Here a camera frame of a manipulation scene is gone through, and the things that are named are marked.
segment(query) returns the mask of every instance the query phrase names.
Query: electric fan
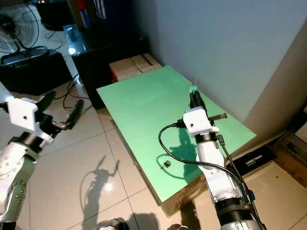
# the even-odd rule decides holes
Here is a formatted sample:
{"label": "electric fan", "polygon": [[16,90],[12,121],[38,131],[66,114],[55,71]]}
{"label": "electric fan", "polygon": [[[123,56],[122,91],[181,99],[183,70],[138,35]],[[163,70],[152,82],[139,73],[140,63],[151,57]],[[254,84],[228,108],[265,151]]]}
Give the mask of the electric fan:
{"label": "electric fan", "polygon": [[39,34],[33,11],[24,4],[0,8],[1,66],[11,66],[47,54],[45,46],[34,46]]}

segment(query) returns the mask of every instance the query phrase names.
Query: gray wall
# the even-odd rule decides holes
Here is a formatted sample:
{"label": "gray wall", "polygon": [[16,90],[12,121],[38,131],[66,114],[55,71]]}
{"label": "gray wall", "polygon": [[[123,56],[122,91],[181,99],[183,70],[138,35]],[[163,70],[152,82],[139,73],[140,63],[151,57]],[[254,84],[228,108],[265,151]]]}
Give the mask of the gray wall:
{"label": "gray wall", "polygon": [[282,130],[302,106],[307,37],[292,43],[307,16],[306,0],[133,2],[152,54],[190,81],[197,77],[203,93],[258,134],[251,145]]}

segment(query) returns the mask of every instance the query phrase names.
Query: green board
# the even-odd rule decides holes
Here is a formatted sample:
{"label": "green board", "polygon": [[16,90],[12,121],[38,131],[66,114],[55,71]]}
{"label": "green board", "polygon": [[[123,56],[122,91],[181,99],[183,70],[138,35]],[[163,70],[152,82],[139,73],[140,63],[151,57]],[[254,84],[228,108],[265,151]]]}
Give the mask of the green board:
{"label": "green board", "polygon": [[[169,157],[158,142],[164,126],[181,119],[189,108],[191,83],[170,66],[97,89],[123,137],[145,172],[160,200],[164,202],[201,175],[196,165]],[[202,94],[208,116],[224,110]],[[255,134],[228,115],[217,120],[231,153]],[[178,157],[195,160],[196,144],[186,129],[168,129],[162,135],[165,145]],[[161,169],[165,161],[171,166]]]}

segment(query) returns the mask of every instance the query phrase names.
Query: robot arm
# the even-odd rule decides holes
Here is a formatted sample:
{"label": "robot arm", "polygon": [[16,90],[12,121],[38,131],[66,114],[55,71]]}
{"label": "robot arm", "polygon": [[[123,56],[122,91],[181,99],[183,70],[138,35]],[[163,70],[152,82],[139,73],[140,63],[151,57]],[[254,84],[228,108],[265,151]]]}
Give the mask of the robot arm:
{"label": "robot arm", "polygon": [[54,122],[52,116],[43,113],[54,97],[55,92],[50,92],[38,102],[15,98],[0,103],[10,122],[27,131],[13,137],[0,152],[0,229],[15,228],[39,152],[52,144],[60,131],[72,129],[81,116],[83,101],[79,100],[66,122]]}
{"label": "robot arm", "polygon": [[[163,128],[159,134],[159,142],[166,152],[183,163],[198,164],[204,173],[207,187],[215,206],[222,230],[263,230],[254,205],[247,194],[247,187],[238,173],[224,168],[224,156],[219,151],[217,140],[224,145],[219,129],[214,120],[226,118],[226,114],[207,116],[205,104],[198,91],[190,93],[190,109],[183,119]],[[169,127],[186,128],[197,143],[197,161],[185,161],[174,156],[161,141],[162,132]]]}

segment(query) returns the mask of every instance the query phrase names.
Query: tiled floor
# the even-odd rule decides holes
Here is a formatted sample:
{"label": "tiled floor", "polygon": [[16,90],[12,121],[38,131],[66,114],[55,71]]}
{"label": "tiled floor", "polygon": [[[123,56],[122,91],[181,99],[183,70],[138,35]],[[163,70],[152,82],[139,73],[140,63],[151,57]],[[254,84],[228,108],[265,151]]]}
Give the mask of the tiled floor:
{"label": "tiled floor", "polygon": [[[41,38],[40,43],[44,42],[48,46],[58,45],[57,41]],[[64,56],[68,54],[65,44],[59,51]],[[74,76],[77,70],[71,58],[65,60]],[[63,95],[66,88],[67,84],[56,88],[57,95]],[[77,84],[73,94],[87,96],[81,84]],[[0,101],[9,97],[10,93],[0,84]],[[69,96],[66,105],[72,106],[76,101]],[[85,100],[85,107],[89,105],[90,101]],[[64,120],[68,112],[62,108],[60,99],[54,101],[47,113],[56,120]],[[176,223],[191,229],[197,224],[202,230],[220,229],[207,192],[196,198],[190,208],[166,218],[111,120],[106,109],[90,108],[73,130],[60,133],[54,144],[43,150],[28,185],[18,226],[23,230],[90,230],[102,220],[121,217],[132,230],[166,230]],[[0,111],[0,150],[21,131]],[[247,183],[256,194],[256,206],[267,229],[307,229],[307,189],[284,170],[271,163],[250,176]],[[189,212],[194,206],[196,217]]]}

